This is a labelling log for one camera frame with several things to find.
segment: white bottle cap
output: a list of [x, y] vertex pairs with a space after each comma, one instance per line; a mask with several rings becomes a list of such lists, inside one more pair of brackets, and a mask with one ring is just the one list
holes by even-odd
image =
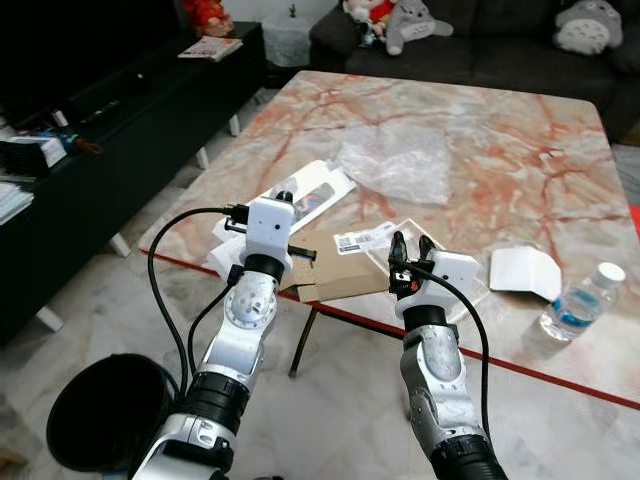
[[598, 265], [598, 270], [594, 277], [595, 282], [603, 287], [613, 287], [624, 281], [627, 275], [615, 263], [604, 262]]

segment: gray sofa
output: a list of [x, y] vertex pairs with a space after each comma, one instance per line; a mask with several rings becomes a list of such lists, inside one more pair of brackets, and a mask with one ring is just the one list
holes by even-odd
[[556, 13], [571, 0], [424, 0], [454, 27], [389, 56], [381, 45], [359, 48], [357, 28], [338, 2], [311, 30], [311, 68], [378, 77], [475, 85], [588, 100], [612, 141], [640, 122], [640, 0], [609, 0], [625, 40], [586, 57], [551, 42]]

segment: plastic bag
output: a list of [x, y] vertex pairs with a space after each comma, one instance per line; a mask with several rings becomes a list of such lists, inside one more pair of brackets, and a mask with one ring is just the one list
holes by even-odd
[[335, 161], [384, 196], [421, 204], [449, 201], [451, 155], [437, 130], [400, 123], [349, 128]]

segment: water bottle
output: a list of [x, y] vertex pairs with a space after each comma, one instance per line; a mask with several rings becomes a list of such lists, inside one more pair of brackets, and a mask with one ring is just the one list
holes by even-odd
[[618, 300], [618, 286], [624, 270], [613, 263], [601, 263], [581, 282], [572, 284], [540, 316], [542, 329], [550, 336], [570, 342]]

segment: tiled floor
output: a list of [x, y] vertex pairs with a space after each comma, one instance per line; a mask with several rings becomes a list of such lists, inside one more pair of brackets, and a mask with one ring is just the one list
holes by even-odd
[[[241, 122], [249, 122], [258, 108], [248, 104]], [[211, 158], [232, 140], [217, 134], [207, 145]], [[640, 205], [640, 149], [616, 146], [614, 151], [629, 199]], [[125, 238], [134, 245], [199, 173], [193, 162], [183, 168], [127, 225]], [[185, 333], [222, 283], [161, 261], [157, 266]], [[29, 460], [24, 469], [4, 475], [99, 478], [65, 470], [49, 455], [44, 429], [53, 401], [77, 372], [114, 352], [143, 353], [177, 373], [176, 349], [148, 288], [145, 258], [136, 251], [127, 259], [106, 250], [96, 255], [51, 307], [66, 321], [60, 332], [52, 334], [34, 320], [0, 350], [0, 448]], [[279, 300], [230, 478], [435, 478], [406, 421], [399, 341], [320, 316], [298, 378], [287, 377], [308, 310]], [[197, 352], [219, 321], [214, 311], [203, 322]], [[470, 390], [478, 398], [479, 364], [467, 362]], [[511, 478], [637, 478], [640, 412], [499, 368], [491, 369], [489, 407], [496, 451]], [[99, 416], [91, 420], [99, 431]]]

